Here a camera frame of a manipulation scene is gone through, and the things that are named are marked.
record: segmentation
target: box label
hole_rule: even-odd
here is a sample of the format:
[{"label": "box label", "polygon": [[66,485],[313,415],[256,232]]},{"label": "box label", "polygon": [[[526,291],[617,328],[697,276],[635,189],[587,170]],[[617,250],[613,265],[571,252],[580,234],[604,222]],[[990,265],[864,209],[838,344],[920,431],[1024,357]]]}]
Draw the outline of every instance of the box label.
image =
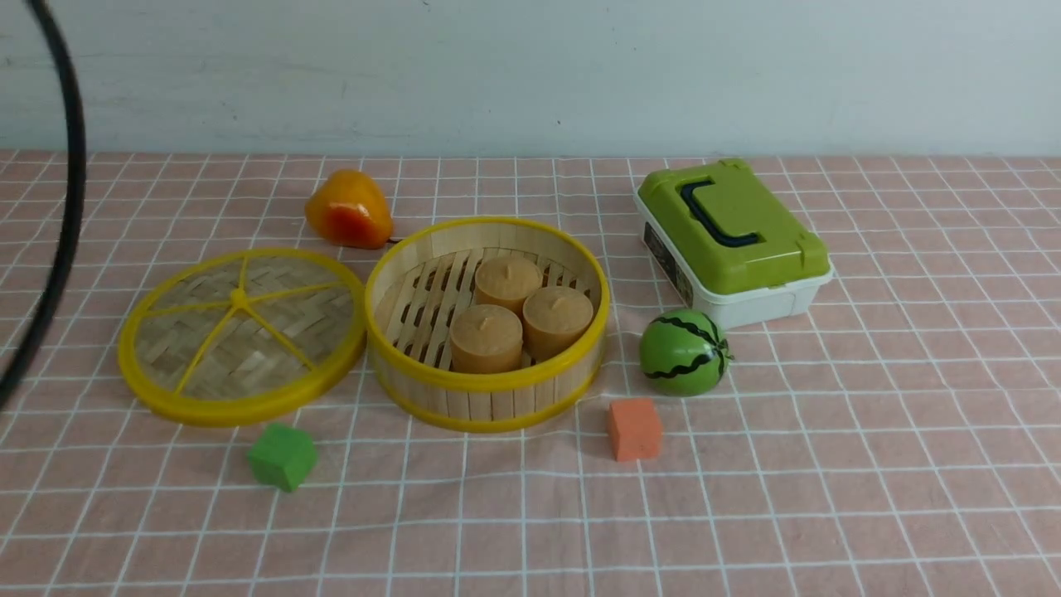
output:
[{"label": "box label", "polygon": [[666,245],[660,240],[660,236],[656,234],[656,230],[653,229],[651,224],[645,222],[645,235],[644,235],[645,246],[651,251],[653,257],[656,258],[656,262],[663,267],[663,273],[666,274],[667,279],[671,280],[671,284],[674,285],[675,289],[678,291],[678,295],[681,296],[681,300],[686,306],[693,306],[693,285],[689,283],[689,278],[685,277],[685,271],[681,270],[678,266],[678,262],[675,261],[674,254],[667,250]]}]

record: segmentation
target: orange cube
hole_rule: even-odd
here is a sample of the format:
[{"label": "orange cube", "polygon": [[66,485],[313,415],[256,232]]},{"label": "orange cube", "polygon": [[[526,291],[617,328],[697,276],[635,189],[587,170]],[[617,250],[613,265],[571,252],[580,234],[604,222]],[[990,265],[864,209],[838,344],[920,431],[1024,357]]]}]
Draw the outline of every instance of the orange cube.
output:
[{"label": "orange cube", "polygon": [[608,437],[619,462],[650,460],[660,455],[663,424],[651,399],[615,401],[608,407]]}]

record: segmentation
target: green watermelon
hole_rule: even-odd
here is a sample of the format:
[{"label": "green watermelon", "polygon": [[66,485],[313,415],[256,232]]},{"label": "green watermelon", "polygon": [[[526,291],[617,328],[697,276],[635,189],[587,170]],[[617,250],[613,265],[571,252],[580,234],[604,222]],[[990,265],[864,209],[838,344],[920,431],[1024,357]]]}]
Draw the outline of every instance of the green watermelon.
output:
[{"label": "green watermelon", "polygon": [[669,312],[641,335],[641,371],[660,393],[696,397],[711,391],[733,361],[726,334],[693,310]]}]

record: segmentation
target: storage box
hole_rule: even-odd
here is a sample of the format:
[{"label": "storage box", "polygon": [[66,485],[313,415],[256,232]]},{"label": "storage box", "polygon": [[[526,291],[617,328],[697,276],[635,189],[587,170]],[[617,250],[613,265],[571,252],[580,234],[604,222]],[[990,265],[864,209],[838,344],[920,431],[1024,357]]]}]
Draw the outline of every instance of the storage box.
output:
[{"label": "storage box", "polygon": [[634,203],[682,300],[724,330],[803,314],[833,278],[825,244],[744,160],[653,172]]}]

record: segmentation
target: yellow plastic spoke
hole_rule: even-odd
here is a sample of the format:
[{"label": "yellow plastic spoke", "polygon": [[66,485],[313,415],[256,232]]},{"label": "yellow plastic spoke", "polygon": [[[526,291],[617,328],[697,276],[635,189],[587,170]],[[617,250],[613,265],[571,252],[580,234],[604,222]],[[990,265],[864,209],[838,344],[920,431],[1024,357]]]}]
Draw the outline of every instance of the yellow plastic spoke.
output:
[{"label": "yellow plastic spoke", "polygon": [[198,351],[195,352],[195,356],[192,357],[192,363],[188,365],[188,371],[185,371],[185,374],[180,377],[180,384],[177,384],[177,389],[174,390],[175,394],[180,396],[180,393],[184,392],[185,386],[188,384],[188,381],[191,380],[192,373],[195,371],[195,367],[198,366],[201,361],[203,361],[203,355],[205,355],[210,346],[213,345],[213,341],[218,339],[218,336],[221,335],[221,331],[224,330],[228,320],[232,319],[236,312],[236,308],[229,310],[228,313],[225,314],[225,317],[221,318],[221,321],[218,322],[218,326],[213,327],[210,334],[207,334],[206,340],[203,341]]},{"label": "yellow plastic spoke", "polygon": [[294,296],[295,294],[303,294],[307,292],[316,292],[318,289],[327,289],[329,287],[334,287],[336,285],[345,285],[342,281],[330,281],[328,283],[314,283],[313,285],[299,285],[298,287],[289,287],[288,289],[278,289],[276,292],[269,292],[267,294],[259,294],[258,296],[248,297],[248,301],[251,303],[261,303],[262,301],[273,301],[275,298],[285,298],[288,296]]},{"label": "yellow plastic spoke", "polygon": [[179,314],[182,312],[195,312],[198,310],[226,310],[231,308],[232,304],[228,301],[214,301],[211,303],[192,303],[189,305],[177,305],[175,308],[166,308],[162,310],[152,310],[143,315],[145,318],[157,318],[160,316],[169,316],[172,314]]},{"label": "yellow plastic spoke", "polygon": [[288,349],[288,351],[290,351],[291,354],[295,355],[295,358],[302,362],[302,365],[305,365],[307,369],[309,369],[310,371],[316,369],[316,367],[310,362],[310,359],[306,358],[306,355],[303,355],[302,352],[298,350],[298,347],[292,345],[291,340],[289,340],[286,336],[281,334],[279,330],[273,328],[261,316],[255,313],[255,311],[251,310],[249,305],[245,309],[245,311],[247,312],[247,315],[249,315],[251,318],[254,318],[256,322],[258,322],[259,326],[265,329],[269,334],[273,335],[274,338],[277,339],[277,341],[283,345],[284,349]]},{"label": "yellow plastic spoke", "polygon": [[250,265],[250,256],[244,254],[243,262],[240,264],[240,285],[241,289],[247,288],[247,266]]}]

